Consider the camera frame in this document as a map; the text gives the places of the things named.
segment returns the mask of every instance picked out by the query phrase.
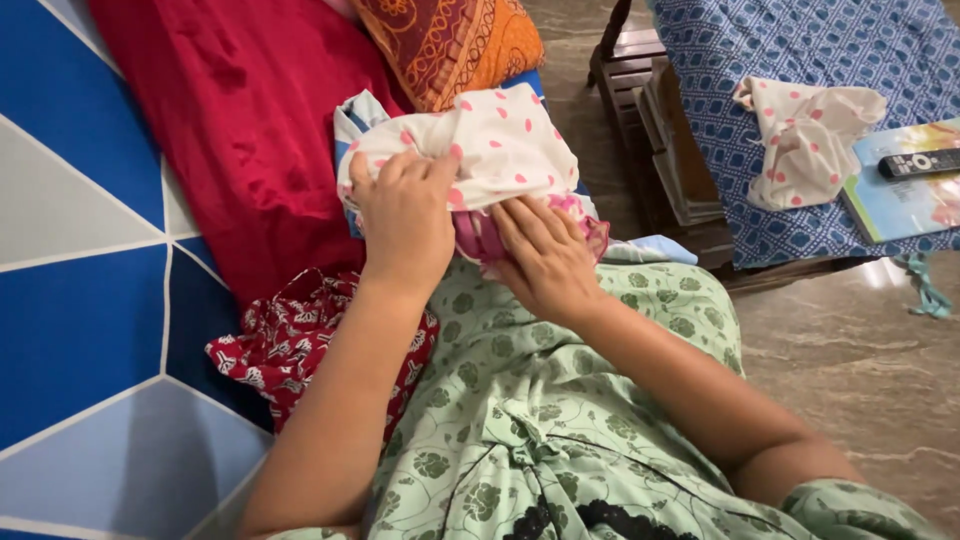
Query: pink polka dot fabric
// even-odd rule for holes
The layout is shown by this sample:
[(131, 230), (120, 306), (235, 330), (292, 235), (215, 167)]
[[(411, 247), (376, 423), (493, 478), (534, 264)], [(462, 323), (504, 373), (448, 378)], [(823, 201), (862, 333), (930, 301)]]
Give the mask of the pink polka dot fabric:
[(886, 113), (887, 100), (859, 86), (794, 85), (747, 77), (733, 100), (756, 111), (766, 147), (747, 200), (769, 210), (828, 203), (860, 172), (851, 149)]
[(357, 213), (358, 222), (360, 208), (350, 197), (353, 153), (367, 155), (376, 179), (386, 160), (409, 148), (428, 158), (448, 153), (461, 157), (447, 207), (453, 211), (458, 252), (484, 267), (488, 277), (495, 278), (490, 263), (506, 257), (489, 208), (518, 195), (540, 198), (571, 215), (597, 260), (606, 251), (610, 225), (587, 215), (573, 194), (579, 180), (577, 158), (530, 85), (466, 92), (448, 112), (400, 116), (362, 134), (337, 171), (337, 192), (344, 206)]

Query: remote control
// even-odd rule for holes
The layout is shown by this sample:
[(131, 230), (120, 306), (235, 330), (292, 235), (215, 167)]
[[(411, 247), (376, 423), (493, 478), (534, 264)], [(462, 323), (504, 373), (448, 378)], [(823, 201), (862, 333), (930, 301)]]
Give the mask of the remote control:
[(880, 160), (876, 168), (887, 180), (902, 180), (919, 174), (960, 170), (960, 148), (887, 156)]

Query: marble floor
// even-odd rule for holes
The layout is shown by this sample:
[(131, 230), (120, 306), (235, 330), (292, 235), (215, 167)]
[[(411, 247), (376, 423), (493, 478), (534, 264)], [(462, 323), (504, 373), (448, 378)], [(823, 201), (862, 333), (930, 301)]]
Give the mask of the marble floor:
[[(618, 238), (639, 235), (588, 61), (615, 0), (524, 0), (540, 29), (550, 114), (580, 158), (600, 214)], [(946, 0), (960, 21), (960, 0)], [(652, 27), (635, 1), (631, 20)], [(936, 254), (934, 283), (960, 303), (960, 254)], [(918, 295), (879, 260), (734, 297), (749, 379), (828, 435), (874, 486), (943, 530), (960, 531), (960, 314), (911, 315)]]

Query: blue patterned bedsheet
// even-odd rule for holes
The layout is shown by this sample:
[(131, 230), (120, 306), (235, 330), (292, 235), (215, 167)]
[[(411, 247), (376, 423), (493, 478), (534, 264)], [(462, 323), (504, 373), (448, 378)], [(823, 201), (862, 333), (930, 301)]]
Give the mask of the blue patterned bedsheet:
[(960, 250), (960, 230), (867, 244), (840, 200), (771, 212), (746, 201), (762, 170), (756, 117), (733, 87), (756, 75), (868, 86), (888, 99), (877, 127), (960, 116), (960, 31), (939, 0), (649, 0), (682, 81), (684, 110), (719, 187), (733, 264)]

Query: orange patterned pillow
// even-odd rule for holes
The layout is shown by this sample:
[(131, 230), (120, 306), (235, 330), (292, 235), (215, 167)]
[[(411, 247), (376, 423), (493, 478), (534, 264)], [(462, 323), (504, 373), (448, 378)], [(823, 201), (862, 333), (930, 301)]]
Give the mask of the orange patterned pillow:
[(351, 0), (420, 112), (493, 88), (543, 64), (537, 28), (517, 0)]

